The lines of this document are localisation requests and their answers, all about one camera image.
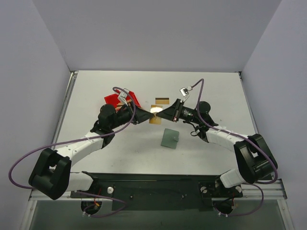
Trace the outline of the gold VIP card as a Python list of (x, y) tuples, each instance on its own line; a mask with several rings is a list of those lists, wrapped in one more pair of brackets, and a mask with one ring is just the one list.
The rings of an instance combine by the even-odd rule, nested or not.
[(162, 122), (162, 119), (160, 117), (158, 117), (156, 114), (160, 111), (163, 110), (163, 106), (162, 105), (151, 105), (150, 108), (150, 112), (154, 114), (154, 117), (149, 119), (149, 123), (150, 124), (154, 124), (154, 125), (160, 125)]

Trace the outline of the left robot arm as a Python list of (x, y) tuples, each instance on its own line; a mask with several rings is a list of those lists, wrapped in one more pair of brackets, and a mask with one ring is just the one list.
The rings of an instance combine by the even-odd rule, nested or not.
[(137, 125), (153, 117), (153, 113), (131, 103), (119, 110), (110, 104), (103, 105), (98, 120), (83, 141), (56, 150), (46, 148), (40, 153), (29, 184), (53, 200), (60, 198), (65, 192), (75, 191), (82, 191), (87, 197), (94, 197), (99, 190), (96, 179), (87, 172), (71, 172), (72, 166), (106, 147), (115, 136), (115, 128), (129, 122)]

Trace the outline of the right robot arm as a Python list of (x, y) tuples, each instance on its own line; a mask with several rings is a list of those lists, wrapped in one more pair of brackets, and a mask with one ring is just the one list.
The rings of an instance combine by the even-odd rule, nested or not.
[(209, 112), (211, 106), (208, 102), (201, 101), (196, 108), (191, 109), (177, 99), (173, 105), (158, 112), (159, 118), (190, 124), (194, 127), (193, 135), (201, 140), (217, 144), (233, 152), (236, 156), (237, 168), (228, 170), (220, 175), (214, 184), (215, 192), (220, 196), (227, 195), (232, 187), (242, 183), (262, 183), (262, 180), (274, 173), (277, 179), (278, 164), (269, 149), (263, 136), (251, 136), (233, 133), (223, 129), (213, 121)]

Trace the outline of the gold card with magnetic stripe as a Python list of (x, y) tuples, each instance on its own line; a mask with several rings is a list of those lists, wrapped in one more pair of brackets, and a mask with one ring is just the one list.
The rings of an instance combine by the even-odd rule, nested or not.
[(166, 97), (156, 97), (155, 104), (157, 105), (169, 105), (170, 99)]

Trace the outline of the gold card inside bin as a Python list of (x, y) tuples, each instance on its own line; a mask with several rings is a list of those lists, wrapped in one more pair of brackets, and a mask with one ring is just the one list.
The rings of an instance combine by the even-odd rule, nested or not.
[(129, 106), (130, 105), (130, 102), (127, 102), (127, 103), (118, 103), (115, 110), (116, 112), (118, 112), (120, 109), (124, 109), (125, 107)]

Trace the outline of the red plastic bin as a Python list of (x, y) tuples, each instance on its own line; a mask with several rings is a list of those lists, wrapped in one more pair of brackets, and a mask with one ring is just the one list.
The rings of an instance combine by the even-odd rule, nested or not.
[[(120, 103), (120, 101), (118, 100), (118, 90), (115, 90), (115, 93), (110, 94), (108, 96), (104, 97), (104, 100), (106, 102), (106, 104), (110, 104), (112, 105), (114, 108), (116, 108), (117, 104)], [(137, 97), (135, 96), (134, 92), (130, 91), (128, 96), (127, 96), (127, 102), (132, 102), (132, 100), (135, 102), (135, 105), (137, 105), (138, 107), (141, 108), (140, 103), (138, 102)]]

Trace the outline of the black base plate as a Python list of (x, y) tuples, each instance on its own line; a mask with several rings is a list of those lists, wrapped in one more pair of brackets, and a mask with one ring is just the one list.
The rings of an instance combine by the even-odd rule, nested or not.
[(225, 188), (214, 175), (92, 173), (94, 184), (86, 194), (71, 192), (72, 198), (89, 198), (91, 194), (112, 197), (127, 203), (126, 210), (210, 211), (212, 199), (224, 201), (243, 196), (240, 188)]

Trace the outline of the aluminium frame rail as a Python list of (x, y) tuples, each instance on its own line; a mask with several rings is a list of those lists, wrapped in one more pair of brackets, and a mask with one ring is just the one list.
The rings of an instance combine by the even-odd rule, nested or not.
[[(286, 200), (287, 194), (283, 185), (282, 180), (277, 180), (272, 184), (256, 184), (259, 186), (264, 194), (264, 200)], [(251, 185), (243, 184), (241, 185), (243, 196), (241, 199), (246, 200), (261, 200), (261, 191), (260, 189), (253, 187)], [(81, 195), (79, 193), (75, 194), (74, 192), (65, 192), (60, 196), (57, 201), (68, 201), (68, 200), (93, 200), (93, 195)], [(34, 190), (31, 192), (29, 201), (53, 201), (51, 198), (45, 194)]]

